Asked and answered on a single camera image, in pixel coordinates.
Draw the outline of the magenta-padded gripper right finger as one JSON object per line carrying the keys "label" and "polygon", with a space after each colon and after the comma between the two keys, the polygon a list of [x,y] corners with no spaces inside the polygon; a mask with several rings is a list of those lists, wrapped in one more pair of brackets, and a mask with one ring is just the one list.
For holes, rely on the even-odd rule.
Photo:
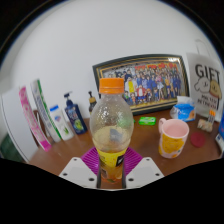
{"label": "magenta-padded gripper right finger", "polygon": [[124,189],[140,188],[163,177],[163,173],[151,157],[142,157],[135,150],[127,149],[123,161]]}

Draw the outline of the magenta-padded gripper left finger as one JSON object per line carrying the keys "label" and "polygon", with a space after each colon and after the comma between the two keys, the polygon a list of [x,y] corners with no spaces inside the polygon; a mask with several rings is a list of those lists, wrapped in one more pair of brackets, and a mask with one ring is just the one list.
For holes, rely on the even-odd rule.
{"label": "magenta-padded gripper left finger", "polygon": [[101,178],[97,150],[92,148],[81,157],[73,157],[59,176],[84,188],[99,188]]}

